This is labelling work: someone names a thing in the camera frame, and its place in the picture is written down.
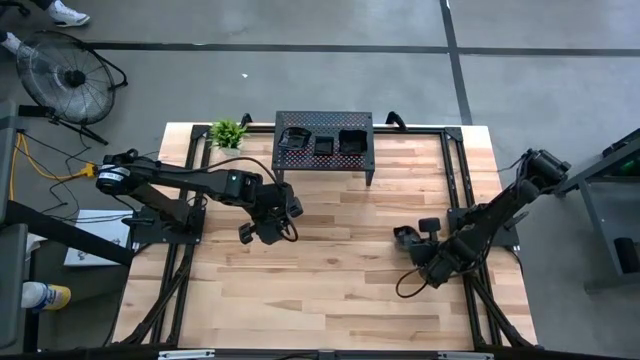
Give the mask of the white paper sheet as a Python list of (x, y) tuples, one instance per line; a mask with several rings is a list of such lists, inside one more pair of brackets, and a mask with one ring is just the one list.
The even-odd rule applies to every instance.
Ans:
[[(131, 217), (131, 210), (83, 209), (79, 212), (75, 227), (102, 237), (113, 244), (126, 247), (129, 240), (129, 227), (122, 220)], [(65, 256), (64, 265), (67, 267), (116, 266), (117, 263), (69, 248)]]

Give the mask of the black floor fan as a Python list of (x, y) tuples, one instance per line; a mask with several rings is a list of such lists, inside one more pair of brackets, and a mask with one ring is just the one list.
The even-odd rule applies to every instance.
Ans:
[(33, 100), (20, 105), (23, 117), (46, 118), (102, 145), (108, 141), (90, 127), (104, 120), (116, 92), (128, 85), (125, 72), (90, 44), (57, 31), (38, 31), (16, 53), (21, 85)]

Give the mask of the white and yellow bottle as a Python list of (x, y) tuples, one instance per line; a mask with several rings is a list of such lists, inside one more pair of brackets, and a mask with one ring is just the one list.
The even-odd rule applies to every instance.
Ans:
[(21, 307), (24, 309), (57, 311), (70, 300), (71, 290), (68, 287), (31, 281), (22, 285)]

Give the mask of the artificial plant in white pot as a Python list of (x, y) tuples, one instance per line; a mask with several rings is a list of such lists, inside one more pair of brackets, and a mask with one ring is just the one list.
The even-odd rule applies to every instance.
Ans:
[(215, 122), (209, 129), (208, 141), (227, 157), (238, 157), (240, 146), (247, 134), (247, 126), (224, 119)]

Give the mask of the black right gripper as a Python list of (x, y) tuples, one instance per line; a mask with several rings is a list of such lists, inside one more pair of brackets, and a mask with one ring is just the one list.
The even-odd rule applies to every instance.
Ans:
[(405, 247), (409, 249), (410, 259), (425, 283), (434, 289), (446, 283), (453, 273), (453, 268), (445, 266), (445, 248), (457, 233), (453, 228), (445, 241), (439, 241), (437, 233), (441, 230), (439, 218), (423, 218), (418, 221), (421, 232), (428, 234), (427, 238), (410, 234), (405, 237)]

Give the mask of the black diagonal support beam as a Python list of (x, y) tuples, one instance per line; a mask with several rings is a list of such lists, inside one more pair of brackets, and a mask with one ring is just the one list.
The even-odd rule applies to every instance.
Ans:
[(24, 224), (30, 233), (42, 236), (48, 240), (61, 243), (120, 265), (130, 266), (133, 251), (116, 245), (102, 237), (85, 230), (56, 220), (51, 216), (8, 200), (0, 206), (0, 223), (6, 225)]

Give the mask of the silver metal bracket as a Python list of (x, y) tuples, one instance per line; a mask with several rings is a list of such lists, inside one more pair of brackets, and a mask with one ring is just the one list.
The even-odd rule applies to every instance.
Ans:
[(159, 352), (157, 360), (211, 360), (215, 355), (213, 349), (171, 350)]
[(481, 352), (447, 351), (438, 352), (437, 360), (495, 360), (494, 355)]

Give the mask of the person's white shoe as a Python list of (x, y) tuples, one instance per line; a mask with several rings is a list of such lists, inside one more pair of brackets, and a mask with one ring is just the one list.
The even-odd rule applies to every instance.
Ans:
[(91, 17), (65, 5), (61, 0), (53, 0), (47, 13), (58, 27), (81, 27), (87, 25)]
[(35, 53), (32, 47), (25, 45), (12, 32), (4, 30), (0, 31), (0, 46), (4, 47), (18, 59), (29, 58)]

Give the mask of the black box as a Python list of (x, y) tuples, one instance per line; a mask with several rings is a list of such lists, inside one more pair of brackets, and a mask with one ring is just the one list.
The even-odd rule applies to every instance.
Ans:
[(614, 240), (616, 255), (624, 274), (640, 272), (640, 256), (636, 252), (631, 238), (620, 237)]

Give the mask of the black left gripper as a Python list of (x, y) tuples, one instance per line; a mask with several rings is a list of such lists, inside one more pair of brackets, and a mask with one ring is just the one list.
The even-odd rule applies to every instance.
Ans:
[(249, 244), (254, 235), (266, 245), (280, 240), (296, 242), (299, 234), (293, 219), (303, 214), (303, 208), (293, 187), (286, 182), (259, 184), (253, 195), (253, 204), (244, 207), (252, 222), (238, 228), (240, 242)]

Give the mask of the black perforated metal shelf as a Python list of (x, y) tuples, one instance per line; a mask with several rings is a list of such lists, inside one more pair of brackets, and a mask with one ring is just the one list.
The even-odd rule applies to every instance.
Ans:
[(271, 168), (280, 181), (287, 170), (363, 172), (370, 186), (375, 172), (372, 114), (278, 111)]

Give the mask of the grey metal cart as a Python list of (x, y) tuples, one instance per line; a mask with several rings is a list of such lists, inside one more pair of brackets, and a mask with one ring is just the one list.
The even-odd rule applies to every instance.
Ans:
[(594, 232), (604, 242), (614, 273), (584, 284), (590, 294), (614, 288), (640, 286), (640, 272), (624, 274), (614, 240), (631, 238), (640, 256), (640, 177), (619, 175), (619, 168), (640, 158), (640, 128), (612, 143), (597, 162), (573, 175), (556, 196), (577, 190), (584, 201)]

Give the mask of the black square mini bowl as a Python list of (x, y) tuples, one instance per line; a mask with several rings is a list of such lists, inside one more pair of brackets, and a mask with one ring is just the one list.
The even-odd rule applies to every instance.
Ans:
[(339, 153), (361, 155), (368, 150), (367, 132), (364, 130), (341, 130), (339, 132)]

